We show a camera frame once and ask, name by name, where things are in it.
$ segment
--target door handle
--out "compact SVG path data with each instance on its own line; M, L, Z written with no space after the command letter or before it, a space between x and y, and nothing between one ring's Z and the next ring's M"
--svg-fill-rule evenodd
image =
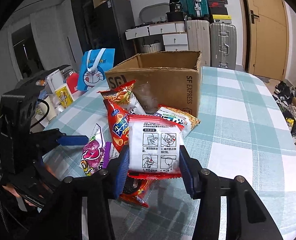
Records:
M255 17L259 19L259 15L254 14L253 10L250 10L250 16L251 16L251 23L255 24Z

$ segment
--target chip bag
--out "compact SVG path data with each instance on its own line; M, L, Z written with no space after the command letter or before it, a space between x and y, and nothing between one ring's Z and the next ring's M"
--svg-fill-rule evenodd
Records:
M126 117L129 115L129 112L109 99L104 99L104 104L108 112L112 144L118 152L121 152L122 147L128 145L129 127Z
M104 99L117 103L130 114L146 114L132 92L135 82L135 80L129 81L113 90L99 91L98 93L101 93Z
M200 123L200 120L189 113L183 112L179 109L158 105L159 110L154 116L160 116L168 121L176 122L185 127L182 131L183 138L185 138L190 131Z
M148 207L148 204L143 200L143 198L151 183L152 180L150 179L133 179L127 176L124 189L119 198L125 202Z
M181 177L179 147L183 125L152 115L128 115L129 173L137 179Z
M105 147L101 127L96 124L92 136L83 148L79 166L87 176L91 176L96 171L107 167L109 154L110 147Z

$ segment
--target silver suitcase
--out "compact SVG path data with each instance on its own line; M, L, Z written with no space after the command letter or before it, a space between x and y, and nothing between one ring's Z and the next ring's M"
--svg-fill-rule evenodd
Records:
M236 68L237 32L236 27L227 23L210 24L211 66Z
M189 50L201 51L201 65L210 67L209 22L187 21L187 37Z

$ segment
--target wooden door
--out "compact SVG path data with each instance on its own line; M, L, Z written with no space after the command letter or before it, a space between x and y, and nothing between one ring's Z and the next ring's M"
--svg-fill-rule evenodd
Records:
M247 0L250 19L249 73L282 80L288 60L283 0Z

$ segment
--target refrigerator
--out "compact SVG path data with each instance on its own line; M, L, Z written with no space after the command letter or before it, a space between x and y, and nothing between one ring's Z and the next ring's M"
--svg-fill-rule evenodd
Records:
M135 27L129 0L107 0L96 8L88 3L83 8L86 35L92 49L115 49L113 66L135 55L133 42L125 35L126 30Z

